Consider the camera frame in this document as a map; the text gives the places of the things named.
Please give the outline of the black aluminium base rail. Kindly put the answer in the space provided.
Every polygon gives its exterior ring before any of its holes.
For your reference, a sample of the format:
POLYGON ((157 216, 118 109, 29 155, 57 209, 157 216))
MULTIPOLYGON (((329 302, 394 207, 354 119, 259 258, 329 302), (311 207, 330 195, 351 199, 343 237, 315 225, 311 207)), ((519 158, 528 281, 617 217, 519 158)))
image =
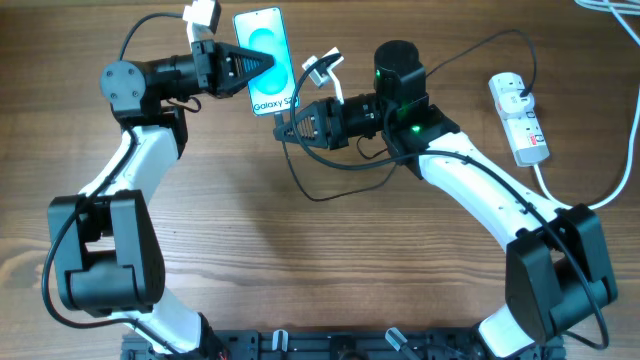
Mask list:
POLYGON ((434 328, 403 334, 393 345, 382 332, 218 331, 218 359, 491 359, 472 328, 434 328))

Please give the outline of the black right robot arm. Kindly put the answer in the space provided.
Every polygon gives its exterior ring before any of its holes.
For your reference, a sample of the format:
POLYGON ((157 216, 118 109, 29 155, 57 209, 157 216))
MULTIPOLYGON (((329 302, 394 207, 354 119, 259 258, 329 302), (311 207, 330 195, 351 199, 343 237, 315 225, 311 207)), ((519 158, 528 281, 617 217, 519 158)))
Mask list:
POLYGON ((303 110, 285 106, 274 136, 310 156, 353 137, 381 135, 394 165, 440 188, 498 241, 506 256, 505 302, 473 330, 467 355, 512 359, 538 350, 618 296, 599 217, 588 206, 559 206, 485 157, 429 100, 417 47, 392 40, 374 54, 374 90, 332 96, 303 110))

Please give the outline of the white power strip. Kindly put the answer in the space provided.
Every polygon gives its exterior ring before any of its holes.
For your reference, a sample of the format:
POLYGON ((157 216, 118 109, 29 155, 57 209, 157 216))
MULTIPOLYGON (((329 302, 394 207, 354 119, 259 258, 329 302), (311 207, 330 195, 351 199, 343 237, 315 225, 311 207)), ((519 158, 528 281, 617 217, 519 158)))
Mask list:
MULTIPOLYGON (((501 94, 518 91, 522 96, 525 90, 521 76, 512 72, 494 75, 489 80, 488 86, 495 108, 497 98, 501 94)), ((501 119, 515 162, 519 167, 534 166, 549 157, 550 151, 534 108, 529 112, 511 117, 501 116, 497 108, 496 111, 501 119)))

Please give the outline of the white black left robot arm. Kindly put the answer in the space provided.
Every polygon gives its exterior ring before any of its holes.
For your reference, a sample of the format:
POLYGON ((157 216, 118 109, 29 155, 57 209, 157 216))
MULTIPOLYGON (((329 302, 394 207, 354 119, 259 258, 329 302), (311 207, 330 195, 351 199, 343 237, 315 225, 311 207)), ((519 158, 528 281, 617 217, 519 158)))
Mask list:
POLYGON ((274 63, 263 52, 201 40, 187 55, 104 68, 100 87, 122 141, 92 182, 49 205, 41 290, 55 320, 83 311, 93 328, 124 324, 159 358, 230 357, 206 318, 166 287, 148 205, 183 154, 186 116, 199 110, 199 96, 229 98, 274 63))

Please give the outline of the white usb charger plug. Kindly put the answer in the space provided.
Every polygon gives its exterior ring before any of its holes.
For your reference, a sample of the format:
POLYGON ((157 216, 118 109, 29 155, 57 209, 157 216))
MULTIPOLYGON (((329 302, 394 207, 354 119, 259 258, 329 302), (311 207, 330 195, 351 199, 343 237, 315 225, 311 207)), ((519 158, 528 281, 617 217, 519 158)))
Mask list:
POLYGON ((503 117, 516 116, 517 114, 531 111, 535 106, 534 97, 529 94, 521 96, 518 91, 501 94, 496 101, 496 108, 503 117))

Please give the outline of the blue screen smartphone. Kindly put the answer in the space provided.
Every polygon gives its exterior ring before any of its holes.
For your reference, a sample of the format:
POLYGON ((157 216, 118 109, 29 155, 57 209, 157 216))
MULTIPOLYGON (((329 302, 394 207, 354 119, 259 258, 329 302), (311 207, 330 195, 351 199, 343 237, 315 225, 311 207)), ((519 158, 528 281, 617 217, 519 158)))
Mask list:
POLYGON ((293 61, 284 17, 279 7, 238 13, 233 17, 238 45, 261 58, 245 58, 250 69, 260 66, 263 72, 248 83, 252 112, 256 116, 288 111, 296 88, 293 61))

